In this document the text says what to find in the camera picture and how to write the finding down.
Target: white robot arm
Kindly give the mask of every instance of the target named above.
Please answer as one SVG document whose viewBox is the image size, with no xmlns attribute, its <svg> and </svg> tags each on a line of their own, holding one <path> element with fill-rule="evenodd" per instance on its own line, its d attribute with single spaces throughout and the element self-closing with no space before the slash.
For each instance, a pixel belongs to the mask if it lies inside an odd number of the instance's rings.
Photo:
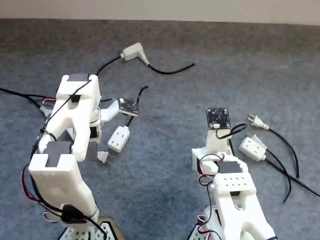
<svg viewBox="0 0 320 240">
<path fill-rule="evenodd" d="M 103 122 L 110 121 L 120 111 L 117 100 L 109 108 L 100 109 L 100 99 L 96 75 L 64 75 L 51 116 L 38 139 L 38 151 L 28 167 L 37 188 L 35 192 L 40 195 L 37 194 L 38 198 L 51 210 L 49 218 L 70 228 L 67 239 L 86 240 L 89 236 L 95 239 L 96 235 L 92 222 L 98 221 L 99 209 L 82 179 L 78 162 L 97 159 Z M 68 131 L 73 141 L 56 141 L 64 131 Z M 85 217 L 77 219 L 68 211 L 80 211 Z"/>
<path fill-rule="evenodd" d="M 201 174 L 200 182 L 204 177 L 210 178 L 212 182 L 207 186 L 208 194 L 214 197 L 216 205 L 204 210 L 189 239 L 278 239 L 261 209 L 247 164 L 232 154 L 228 140 L 232 136 L 217 137 L 230 133 L 228 110 L 210 108 L 207 111 L 214 114 L 207 114 L 209 130 L 206 146 L 192 149 L 192 169 Z M 227 123 L 226 128 L 221 129 L 223 126 L 217 123 Z"/>
</svg>

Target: white wall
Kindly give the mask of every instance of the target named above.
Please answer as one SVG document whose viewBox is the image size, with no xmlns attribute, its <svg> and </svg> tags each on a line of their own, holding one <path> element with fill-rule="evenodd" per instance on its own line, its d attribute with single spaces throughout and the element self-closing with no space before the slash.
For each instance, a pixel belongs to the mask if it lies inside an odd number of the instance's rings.
<svg viewBox="0 0 320 240">
<path fill-rule="evenodd" d="M 320 0 L 0 0 L 0 18 L 320 25 Z"/>
</svg>

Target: electrical outlet adapter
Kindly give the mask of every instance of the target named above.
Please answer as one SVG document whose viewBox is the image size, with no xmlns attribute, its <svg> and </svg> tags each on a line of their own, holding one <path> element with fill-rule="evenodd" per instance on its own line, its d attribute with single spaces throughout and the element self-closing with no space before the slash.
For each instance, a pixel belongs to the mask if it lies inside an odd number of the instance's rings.
<svg viewBox="0 0 320 240">
<path fill-rule="evenodd" d="M 127 126 L 118 126 L 108 141 L 108 147 L 120 153 L 130 137 Z"/>
</svg>

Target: power plug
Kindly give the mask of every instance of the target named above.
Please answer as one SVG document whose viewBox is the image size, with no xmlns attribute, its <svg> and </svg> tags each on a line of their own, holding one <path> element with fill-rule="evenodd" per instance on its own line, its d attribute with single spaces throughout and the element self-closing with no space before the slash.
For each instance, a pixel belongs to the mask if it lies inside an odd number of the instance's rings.
<svg viewBox="0 0 320 240">
<path fill-rule="evenodd" d="M 144 48 L 142 47 L 140 42 L 137 42 L 131 46 L 125 48 L 120 54 L 121 58 L 125 61 L 134 59 L 136 57 L 140 58 L 145 65 L 149 65 L 149 61 L 145 55 Z"/>
<path fill-rule="evenodd" d="M 266 148 L 247 136 L 241 142 L 239 151 L 255 161 L 260 161 L 266 159 Z"/>
<path fill-rule="evenodd" d="M 120 153 L 130 137 L 129 127 L 118 126 L 108 141 L 108 147 Z"/>
</svg>

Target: black circuit board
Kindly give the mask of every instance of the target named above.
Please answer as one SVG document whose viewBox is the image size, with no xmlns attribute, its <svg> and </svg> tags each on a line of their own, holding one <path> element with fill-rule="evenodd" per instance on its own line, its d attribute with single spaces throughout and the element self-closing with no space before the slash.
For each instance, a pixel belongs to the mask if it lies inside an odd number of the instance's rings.
<svg viewBox="0 0 320 240">
<path fill-rule="evenodd" d="M 139 115 L 138 103 L 136 101 L 131 101 L 125 98 L 119 99 L 119 111 L 123 114 L 128 114 L 131 116 Z"/>
<path fill-rule="evenodd" d="M 206 110 L 208 129 L 230 129 L 228 108 L 208 108 Z"/>
</svg>

